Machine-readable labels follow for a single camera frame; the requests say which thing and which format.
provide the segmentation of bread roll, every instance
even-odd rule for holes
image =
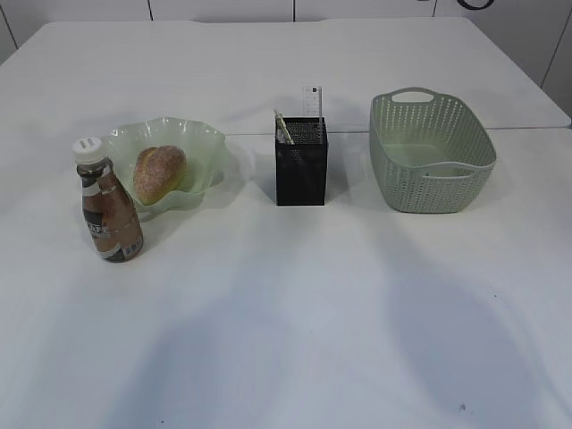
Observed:
[[[148,206],[177,188],[185,174],[185,153],[176,146],[150,147],[137,158],[133,186],[139,201]]]

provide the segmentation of pen holder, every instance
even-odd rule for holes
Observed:
[[[328,136],[322,119],[284,118],[294,144],[276,124],[276,205],[323,206],[328,165]]]

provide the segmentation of green plastic basket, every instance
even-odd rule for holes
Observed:
[[[404,93],[432,99],[396,101]],[[369,142],[383,197],[401,212],[463,210],[479,194],[497,159],[486,130],[465,103],[425,88],[374,98]]]

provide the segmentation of white bottle cap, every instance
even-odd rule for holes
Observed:
[[[105,145],[97,137],[79,139],[73,143],[72,148],[75,155],[75,164],[97,164],[107,156]]]

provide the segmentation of cabinet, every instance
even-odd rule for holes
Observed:
[[[10,36],[8,26],[4,22],[2,11],[0,11],[0,64],[3,63],[15,50],[16,46],[14,46],[12,36]]]
[[[296,21],[432,16],[435,0],[296,0]]]
[[[150,0],[156,20],[292,21],[293,0]]]
[[[53,21],[148,21],[145,0],[0,0],[21,46]]]
[[[468,17],[541,85],[571,9],[572,0],[497,0],[488,9],[470,12],[457,0],[439,0],[435,16]]]
[[[572,21],[566,27],[543,89],[568,116],[572,116]]]

